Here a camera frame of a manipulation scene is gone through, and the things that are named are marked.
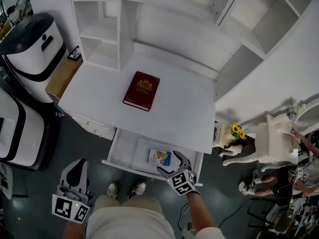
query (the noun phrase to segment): sneaker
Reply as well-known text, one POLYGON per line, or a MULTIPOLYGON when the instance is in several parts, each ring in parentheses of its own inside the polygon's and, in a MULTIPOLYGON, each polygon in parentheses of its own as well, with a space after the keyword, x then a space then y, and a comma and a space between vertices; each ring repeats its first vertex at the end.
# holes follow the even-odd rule
POLYGON ((248 187, 246 186, 245 182, 242 181, 241 183, 239 183, 238 188, 244 196, 248 195, 248 187))
POLYGON ((257 169, 255 169, 255 170, 251 173, 251 182, 250 182, 250 185, 249 185, 250 187, 253 187, 253 186, 256 185, 256 183, 255 183, 254 181, 255 181, 255 179, 258 177, 257 174, 258 174, 258 170, 257 170, 257 169))
POLYGON ((139 182, 132 190, 132 192, 128 195, 128 200, 131 199, 133 196, 140 196, 144 193, 146 189, 146 182, 141 181, 139 182))
POLYGON ((118 196, 116 194, 117 192, 118 192, 118 185, 114 181, 110 182, 108 186, 108 191, 107 191, 108 196, 117 200, 117 196, 118 196))

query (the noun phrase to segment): white shirt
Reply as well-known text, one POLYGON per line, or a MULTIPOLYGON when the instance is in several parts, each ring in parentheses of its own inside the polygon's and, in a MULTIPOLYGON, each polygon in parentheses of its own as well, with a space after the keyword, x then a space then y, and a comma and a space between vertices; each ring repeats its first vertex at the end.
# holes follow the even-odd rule
MULTIPOLYGON (((95 211, 86 229, 87 239, 175 239, 174 231, 157 212, 132 207, 108 207, 95 211)), ((220 229, 205 228, 196 239, 225 239, 220 229)))
POLYGON ((26 12, 30 12, 32 10, 31 3, 28 0, 19 0, 16 3, 16 7, 19 10, 23 10, 26 7, 26 12))

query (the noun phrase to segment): open drawer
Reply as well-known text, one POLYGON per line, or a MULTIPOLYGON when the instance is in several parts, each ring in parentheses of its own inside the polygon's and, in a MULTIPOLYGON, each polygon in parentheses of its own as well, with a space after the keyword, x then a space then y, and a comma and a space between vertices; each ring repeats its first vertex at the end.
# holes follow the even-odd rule
MULTIPOLYGON (((150 148, 167 151, 177 150, 183 153, 190 160, 191 167, 197 174, 196 186, 202 186, 198 183, 203 161, 202 152, 168 145, 119 128, 115 133, 109 156, 107 160, 102 160, 102 163, 124 171, 165 181, 166 179, 157 172, 156 165, 147 163, 150 148)), ((176 171, 179 165, 180 161, 172 153, 170 166, 163 166, 163 168, 168 172, 176 171)))

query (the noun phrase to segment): red book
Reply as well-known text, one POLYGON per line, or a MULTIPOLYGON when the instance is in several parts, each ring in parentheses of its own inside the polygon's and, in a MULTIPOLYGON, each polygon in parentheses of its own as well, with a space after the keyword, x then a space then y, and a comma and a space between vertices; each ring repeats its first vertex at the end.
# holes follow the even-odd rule
POLYGON ((136 72, 123 103, 129 106, 149 111, 158 89, 160 79, 149 74, 136 72))

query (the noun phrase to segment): white desk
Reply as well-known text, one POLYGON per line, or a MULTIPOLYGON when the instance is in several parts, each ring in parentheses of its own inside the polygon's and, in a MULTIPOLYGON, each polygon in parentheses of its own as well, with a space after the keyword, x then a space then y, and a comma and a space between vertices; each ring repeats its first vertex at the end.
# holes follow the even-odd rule
POLYGON ((59 106, 67 113, 98 123, 211 153, 215 123, 213 80, 145 55, 133 54, 121 72, 82 64, 59 106), (122 102, 136 71, 160 78, 149 112, 122 102))

